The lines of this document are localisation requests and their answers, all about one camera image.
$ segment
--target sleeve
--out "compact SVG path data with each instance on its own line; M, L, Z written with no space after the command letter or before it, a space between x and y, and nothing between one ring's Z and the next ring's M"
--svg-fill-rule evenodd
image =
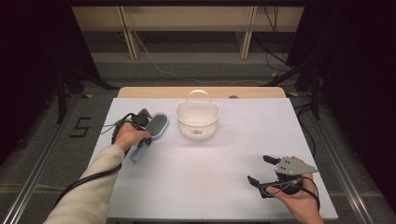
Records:
M83 173L81 178L118 166L124 159L121 147L104 148ZM45 224L54 223L106 223L110 197L118 173L82 184L64 195L49 214Z

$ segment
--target black cable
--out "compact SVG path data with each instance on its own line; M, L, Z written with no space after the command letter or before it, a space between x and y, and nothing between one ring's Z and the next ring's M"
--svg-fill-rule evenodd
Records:
M260 48L262 48L263 50L265 50L265 52L267 52L268 54L270 54L271 56L273 56L274 58L278 59L279 61L281 61L282 63L291 66L290 64L288 64L286 61L284 61L283 59L279 58L278 56L276 56L271 50L269 50L267 47L265 47L262 42L259 40L259 38L257 38L257 36L255 36L253 34L253 38L254 40L256 40L257 44L260 46Z
M86 176L86 177L74 182L73 184L69 185L64 191L62 191L61 195L59 195L58 200L55 203L55 206L64 197L65 194L70 192L70 190L75 189L76 187L78 187L78 186L80 186L82 184L85 184L87 182L90 182L90 181L93 181L95 179L101 178L103 176L112 175L112 174L118 172L121 169L121 167L122 167L122 163L120 163L118 166L114 167L111 170L103 171L101 173L94 174L94 175L89 175L89 176Z
M314 35L314 37L312 37L311 40L309 40L309 41L306 43L305 47L301 50L301 52L300 52L300 58L299 58L299 61L300 61L300 62L303 60L303 57L304 57L304 55L305 55L305 51L308 50L308 49L311 47L311 45L314 45L314 44L315 44L315 40L317 39L317 37L318 37L318 35Z
M271 33L271 39L272 39L272 37L274 36L274 34L277 34L277 13L278 13L278 11L279 11L279 7L274 7L274 24L272 23L272 21L271 21L271 19L270 19L270 16L268 15L268 12L267 12L267 10L266 10L266 8L265 7L263 7L264 8L264 12L265 12L265 15L267 16L267 19L268 19L268 21L270 22L270 25L271 25L271 28L272 28L272 33ZM283 62L284 64L288 64L287 62L286 62L286 56L285 56L285 54L282 52L282 55L283 55L283 58L285 59L285 60L281 60L281 62Z
M308 111L310 109L311 103L306 104L306 105L298 105L294 107L294 110L300 109L300 111L297 113L297 120L300 123L301 127L304 129L304 131L308 134L309 138L311 139L312 142L312 156L315 158L315 155L317 154L317 144L315 143L314 137L312 134L308 131L308 129L305 127L305 125L301 122L300 116Z
M262 35L262 37L263 37L264 39L266 39L266 41L268 41L268 42L273 42L274 44L281 45L281 46L283 46L283 47L285 47L285 48L291 48L291 44L286 44L286 43L282 43L282 41L271 39L270 37L268 37L268 36L265 34L265 32L259 32L259 33L260 33L260 34Z
M331 116L331 117L335 116L334 113L331 113L331 112L324 112L323 110L319 110L319 112L321 114L324 114L324 115L327 115L327 116Z
M315 190L317 191L317 194L313 193L312 191L310 191L310 190L308 190L308 189L306 189L306 188L304 188L304 187L299 187L299 186L297 186L297 185L296 185L295 187L301 188L302 191L304 191L304 192L308 193L309 195L311 195L312 197L314 197L315 200L317 201L317 204L318 204L318 210L320 210L319 191L318 191L318 186L317 186L317 184L315 184L314 180L311 179L311 178L309 178L309 177L302 176L302 178L303 178L303 179L307 179L307 180L311 181L312 184L314 184Z

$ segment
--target hair brush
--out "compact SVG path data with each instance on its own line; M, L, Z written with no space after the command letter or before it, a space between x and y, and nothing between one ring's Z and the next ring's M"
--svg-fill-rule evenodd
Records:
M163 131L168 126L168 123L169 123L168 117L166 117L166 115L163 113L157 113L152 117L152 120L146 126L146 131L148 131L151 134L152 141L155 141L156 139L161 137L161 135L163 135ZM134 151L134 153L132 153L130 157L131 161L138 162L140 157L143 155L146 147L149 145L150 145L150 141L148 144L148 141L143 139L137 146L137 149Z

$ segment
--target printed number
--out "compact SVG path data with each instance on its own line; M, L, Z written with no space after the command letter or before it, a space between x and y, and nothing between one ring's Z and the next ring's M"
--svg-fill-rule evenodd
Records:
M84 134L80 134L80 135L72 134L72 135L70 135L70 137L85 137L85 135L87 134L87 132L90 128L89 127L79 127L79 123L84 119L91 119L91 118L79 118L77 121L77 124L75 126L75 130L84 130Z

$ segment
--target cable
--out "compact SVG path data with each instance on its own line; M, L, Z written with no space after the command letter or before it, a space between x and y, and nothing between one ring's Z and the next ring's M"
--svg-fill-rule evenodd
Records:
M265 60L267 61L268 66L270 66L272 69L276 70L276 71L281 71L281 72L288 72L288 70L284 70L284 69L279 69L279 68L275 68L273 67L270 62L268 61L268 54L271 55L273 58L279 60L280 62L282 62L283 64L290 66L287 62L285 62L284 60L282 60L281 58L279 58L277 55L275 55L271 50L269 50L267 47L265 47L260 40L258 39L258 37L253 34L253 39L256 41L256 43L259 45L260 48L262 48L266 54L265 54Z
M266 39L267 41L269 41L269 42L273 42L274 44L281 45L281 46L283 46L283 47L285 47L285 48L290 48L290 47L291 47L291 45L289 45L289 44L285 44L285 43L282 43L281 41L271 39L270 37L268 37L268 36L265 34L265 32L259 32L259 34L261 34L262 37L265 38L265 39Z
M309 138L311 139L312 142L312 156L315 158L315 155L317 154L317 145L315 143L314 137L312 136L312 134L308 131L308 129L305 127L305 125L301 122L300 120L300 116L305 113L306 111L308 111L310 109L311 103L306 104L306 105L298 105L294 107L294 110L296 109L300 109L300 111L297 113L297 120L300 123L301 127L304 129L304 131L308 134Z
M271 187L274 187L274 186L282 186L282 185L284 185L284 184L285 184L285 183L274 184L274 185L272 185ZM292 184L293 184L293 181L291 180L291 181L289 181L288 185L286 185L285 187L279 189L277 192L275 192L275 193L273 193L273 194L269 194L266 190L263 190L262 192L263 192L267 197L272 197L272 196L274 196L275 194L278 194L280 191L283 191L284 189L290 187Z
M318 204L318 210L320 210L319 191L318 191L318 186L317 186L317 184L315 184L314 180L311 179L311 178L308 178L308 177L305 177L305 176L302 176L302 178L303 178L303 179L307 179L307 180L311 181L312 184L314 184L315 190L317 191L317 194L313 193L312 191L310 191L310 190L308 190L308 189L306 189L306 188L304 188L304 187L301 188L301 187L299 187L299 186L297 186L297 185L296 185L296 187L299 188L299 189L301 189L302 191L308 193L308 194L311 195L312 197L314 197L315 200L317 201L317 204Z
M134 35L136 36L137 41L139 41L140 45L142 46L143 50L147 53L147 55L150 57L152 63L154 64L154 67L159 71L160 73L170 75L172 77L181 79L181 80L186 80L186 81L194 81L198 83L203 83L203 84L211 84L211 83L242 83L242 82L255 82L255 83L260 83L260 84L268 84L268 82L263 82L263 81L258 81L258 80L241 80L241 81L202 81L194 78L186 78L186 77L179 77L171 72L166 72L161 70L157 64L155 63L154 59L151 57L149 54L149 51L146 49L146 47L143 45L142 41L140 40L139 36L137 36L136 31L134 31Z
M93 181L95 179L101 178L103 176L112 175L112 174L118 172L121 169L121 167L122 167L122 163L120 163L118 166L114 167L111 170L103 171L101 173L94 174L94 175L89 175L89 176L86 176L86 177L74 182L73 184L69 185L64 191L62 191L61 195L59 195L58 200L55 203L55 206L64 197L65 194L70 192L70 190L75 189L76 187L78 187L78 186L80 186L82 184L85 184L85 183L88 183L88 182Z
M125 115L122 119L118 120L117 122L115 122L114 124L107 124L104 125L103 127L109 127L107 130L105 130L104 132L100 133L100 134L104 134L107 133L108 131L110 131L112 128L116 127L116 125L121 125L123 123L124 120L126 120L126 118L128 118L129 116L134 116L134 113L129 113L127 115Z
M274 24L272 23L272 21L270 19L270 16L269 16L269 14L267 12L267 9L265 7L263 7L263 9L264 9L265 15L267 16L267 19L270 22L270 25L271 25L271 28L272 28L272 33L271 33L271 38L272 38L274 36L274 34L277 33L277 13L279 11L279 7L274 7ZM290 64L288 64L286 62L287 59L286 59L285 54L282 53L282 55L283 55L283 58L285 60L281 60L281 62L283 62L284 64L286 64L286 65L288 65L290 67L292 67Z
M314 35L314 37L312 37L308 41L308 43L306 43L305 47L301 50L300 58L299 58L300 62L303 61L303 57L304 57L305 51L308 50L311 45L315 44L315 40L317 39L317 37L318 37L318 35Z

